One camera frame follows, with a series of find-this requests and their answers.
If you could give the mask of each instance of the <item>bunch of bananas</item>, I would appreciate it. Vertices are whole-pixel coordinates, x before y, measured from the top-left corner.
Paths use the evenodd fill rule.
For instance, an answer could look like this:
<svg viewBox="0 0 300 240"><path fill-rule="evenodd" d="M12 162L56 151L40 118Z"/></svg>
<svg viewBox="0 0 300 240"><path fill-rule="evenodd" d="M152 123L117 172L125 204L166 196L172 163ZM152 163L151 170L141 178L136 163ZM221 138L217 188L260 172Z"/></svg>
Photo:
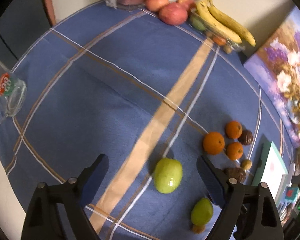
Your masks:
<svg viewBox="0 0 300 240"><path fill-rule="evenodd" d="M221 12L214 5L212 0L201 0L196 4L199 16L209 25L212 30L238 44L245 39L250 45L255 46L256 42L252 34L236 22L230 16Z"/></svg>

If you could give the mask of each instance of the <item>glass mug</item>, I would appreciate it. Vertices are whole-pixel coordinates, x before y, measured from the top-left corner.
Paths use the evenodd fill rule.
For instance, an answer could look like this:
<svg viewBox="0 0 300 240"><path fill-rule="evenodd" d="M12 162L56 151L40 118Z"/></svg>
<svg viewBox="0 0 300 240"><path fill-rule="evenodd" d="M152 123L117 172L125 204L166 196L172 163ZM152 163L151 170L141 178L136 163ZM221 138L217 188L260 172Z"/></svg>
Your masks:
<svg viewBox="0 0 300 240"><path fill-rule="evenodd" d="M0 124L20 111L26 91L26 83L0 61Z"/></svg>

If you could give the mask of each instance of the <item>flower painting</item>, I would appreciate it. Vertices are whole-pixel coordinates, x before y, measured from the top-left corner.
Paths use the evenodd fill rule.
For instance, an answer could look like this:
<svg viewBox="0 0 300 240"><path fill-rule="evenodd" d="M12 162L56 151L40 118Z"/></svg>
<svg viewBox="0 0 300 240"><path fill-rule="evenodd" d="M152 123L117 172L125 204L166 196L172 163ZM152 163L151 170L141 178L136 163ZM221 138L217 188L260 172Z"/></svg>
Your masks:
<svg viewBox="0 0 300 240"><path fill-rule="evenodd" d="M276 107L295 147L300 145L300 11L287 19L244 67Z"/></svg>

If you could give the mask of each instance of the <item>green apple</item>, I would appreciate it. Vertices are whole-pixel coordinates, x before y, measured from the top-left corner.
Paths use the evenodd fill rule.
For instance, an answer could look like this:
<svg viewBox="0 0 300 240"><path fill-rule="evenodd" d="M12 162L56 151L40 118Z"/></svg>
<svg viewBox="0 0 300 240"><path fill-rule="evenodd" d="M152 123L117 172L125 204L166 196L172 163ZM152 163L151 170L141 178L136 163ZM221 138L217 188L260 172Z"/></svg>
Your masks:
<svg viewBox="0 0 300 240"><path fill-rule="evenodd" d="M190 23L192 27L197 29L198 31L203 32L206 29L204 24L195 15L192 15L190 17Z"/></svg>
<svg viewBox="0 0 300 240"><path fill-rule="evenodd" d="M182 165L179 161L162 158L158 161L153 174L154 186L160 193L174 191L182 179Z"/></svg>
<svg viewBox="0 0 300 240"><path fill-rule="evenodd" d="M213 206L209 199L202 198L191 212L191 222L196 226L203 226L210 221L213 215Z"/></svg>

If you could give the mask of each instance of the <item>red apple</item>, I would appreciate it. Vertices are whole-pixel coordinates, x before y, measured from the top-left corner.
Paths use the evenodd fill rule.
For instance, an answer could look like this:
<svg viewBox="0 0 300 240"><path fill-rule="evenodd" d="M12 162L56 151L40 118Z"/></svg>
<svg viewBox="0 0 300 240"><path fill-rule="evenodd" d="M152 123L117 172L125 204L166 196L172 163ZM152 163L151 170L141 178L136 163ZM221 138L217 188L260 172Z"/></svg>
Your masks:
<svg viewBox="0 0 300 240"><path fill-rule="evenodd" d="M188 19L188 13L182 5L173 2L160 10L159 18L166 24L180 25Z"/></svg>
<svg viewBox="0 0 300 240"><path fill-rule="evenodd" d="M158 12L163 6L169 4L169 0L146 0L146 7L149 11Z"/></svg>
<svg viewBox="0 0 300 240"><path fill-rule="evenodd" d="M195 7L194 0L177 0L177 3L181 4L188 12Z"/></svg>

